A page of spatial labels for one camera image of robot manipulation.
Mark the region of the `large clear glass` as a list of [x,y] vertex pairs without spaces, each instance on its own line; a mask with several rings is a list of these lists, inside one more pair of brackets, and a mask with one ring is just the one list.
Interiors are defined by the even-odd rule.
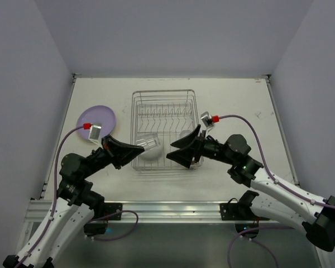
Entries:
[[191,130],[183,130],[183,131],[181,131],[181,133],[179,134],[179,138],[181,139],[181,138],[184,138],[184,137],[186,137],[187,135],[189,135],[189,134],[191,134],[192,133],[192,131]]

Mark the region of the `small clear glass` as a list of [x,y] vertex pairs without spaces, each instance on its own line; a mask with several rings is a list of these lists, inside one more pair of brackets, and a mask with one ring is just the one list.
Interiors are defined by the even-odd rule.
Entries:
[[150,151],[160,146],[160,140],[156,133],[148,133],[138,136],[135,145],[143,147],[145,151]]

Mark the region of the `purple plate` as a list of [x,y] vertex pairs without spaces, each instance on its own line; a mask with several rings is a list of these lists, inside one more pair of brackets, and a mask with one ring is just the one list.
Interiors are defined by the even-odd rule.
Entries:
[[101,126],[99,138],[103,138],[114,130],[116,115],[108,106],[92,106],[79,116],[76,127],[80,127],[85,123]]

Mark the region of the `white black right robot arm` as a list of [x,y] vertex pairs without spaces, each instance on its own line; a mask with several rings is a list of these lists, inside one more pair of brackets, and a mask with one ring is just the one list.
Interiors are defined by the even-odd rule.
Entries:
[[229,164],[231,179],[249,188],[240,201],[243,214],[278,221],[301,231],[316,247],[334,250],[335,197],[312,194],[272,174],[265,164],[249,156],[251,148],[242,135],[231,135],[220,143],[198,126],[171,146],[176,150],[168,153],[167,159],[185,168],[201,157]]

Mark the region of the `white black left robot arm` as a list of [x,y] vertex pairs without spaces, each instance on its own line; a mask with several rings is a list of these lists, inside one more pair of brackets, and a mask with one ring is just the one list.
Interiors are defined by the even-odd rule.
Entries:
[[102,138],[101,147],[84,157],[69,153],[61,161],[61,181],[47,215],[27,244],[15,255],[8,255],[4,267],[54,267],[73,238],[90,220],[106,219],[104,197],[92,191],[87,178],[108,165],[117,170],[142,154],[142,146]]

